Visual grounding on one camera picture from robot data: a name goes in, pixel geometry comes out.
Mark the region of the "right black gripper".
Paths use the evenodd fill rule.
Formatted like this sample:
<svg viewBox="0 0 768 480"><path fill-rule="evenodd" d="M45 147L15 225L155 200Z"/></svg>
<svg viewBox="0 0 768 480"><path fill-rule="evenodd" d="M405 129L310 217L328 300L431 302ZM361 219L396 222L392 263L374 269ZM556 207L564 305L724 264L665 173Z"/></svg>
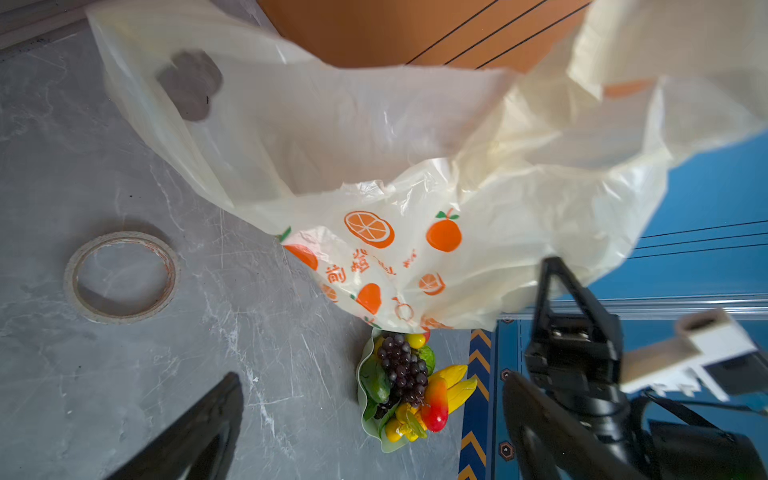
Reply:
<svg viewBox="0 0 768 480"><path fill-rule="evenodd" d="M542 261L526 375L511 373L502 405L524 479L643 479L630 402L617 384L619 317L560 257Z"/></svg>

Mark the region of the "yellow banana bunch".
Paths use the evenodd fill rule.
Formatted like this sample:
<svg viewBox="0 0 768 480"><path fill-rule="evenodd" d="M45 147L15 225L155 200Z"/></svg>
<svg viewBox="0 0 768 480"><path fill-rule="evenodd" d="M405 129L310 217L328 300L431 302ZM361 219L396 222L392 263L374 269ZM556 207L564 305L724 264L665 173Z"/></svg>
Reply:
<svg viewBox="0 0 768 480"><path fill-rule="evenodd" d="M467 371L467 365L453 365L433 373L427 379L427 384L429 379L434 377L446 380L450 415L464 405L477 389L476 378L465 379ZM394 414L380 427L380 438L390 443L397 443L403 439L409 442L426 439L430 431L426 429L420 416L423 399L418 406L401 402L394 409Z"/></svg>

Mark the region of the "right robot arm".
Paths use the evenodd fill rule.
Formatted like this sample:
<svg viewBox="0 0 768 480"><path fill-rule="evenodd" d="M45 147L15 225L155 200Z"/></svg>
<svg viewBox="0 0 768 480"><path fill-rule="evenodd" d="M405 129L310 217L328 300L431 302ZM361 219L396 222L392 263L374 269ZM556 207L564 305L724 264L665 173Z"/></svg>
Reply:
<svg viewBox="0 0 768 480"><path fill-rule="evenodd" d="M767 354L724 309L680 318L672 338L624 348L609 313L558 257L543 260L527 371L503 383L525 479L763 479L753 442L675 399L723 407L767 389Z"/></svg>

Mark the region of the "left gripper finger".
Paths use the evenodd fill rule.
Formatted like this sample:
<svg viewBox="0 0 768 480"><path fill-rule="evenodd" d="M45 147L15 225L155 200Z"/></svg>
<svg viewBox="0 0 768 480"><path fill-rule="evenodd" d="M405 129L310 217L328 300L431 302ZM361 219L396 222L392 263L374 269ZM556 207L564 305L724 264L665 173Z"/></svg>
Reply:
<svg viewBox="0 0 768 480"><path fill-rule="evenodd" d="M225 479L240 434L244 397L227 373L111 479Z"/></svg>

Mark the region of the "red yellow mango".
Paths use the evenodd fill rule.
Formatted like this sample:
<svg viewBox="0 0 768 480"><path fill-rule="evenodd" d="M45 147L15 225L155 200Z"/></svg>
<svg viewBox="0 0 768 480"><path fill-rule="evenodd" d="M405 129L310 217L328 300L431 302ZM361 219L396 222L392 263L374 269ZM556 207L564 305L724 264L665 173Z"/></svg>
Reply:
<svg viewBox="0 0 768 480"><path fill-rule="evenodd" d="M406 342L411 349L419 350L425 347L430 339L430 333L412 333L406 335Z"/></svg>

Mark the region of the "cream plastic bag orange print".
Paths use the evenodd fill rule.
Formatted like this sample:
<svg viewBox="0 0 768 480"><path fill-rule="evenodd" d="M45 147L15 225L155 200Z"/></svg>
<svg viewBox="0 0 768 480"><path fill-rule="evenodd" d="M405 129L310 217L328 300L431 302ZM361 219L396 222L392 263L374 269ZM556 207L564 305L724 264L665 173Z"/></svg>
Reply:
<svg viewBox="0 0 768 480"><path fill-rule="evenodd" d="M671 169L767 126L763 1L597 1L525 74L336 68L209 1L87 17L144 142L391 331L491 329L550 256L604 277Z"/></svg>

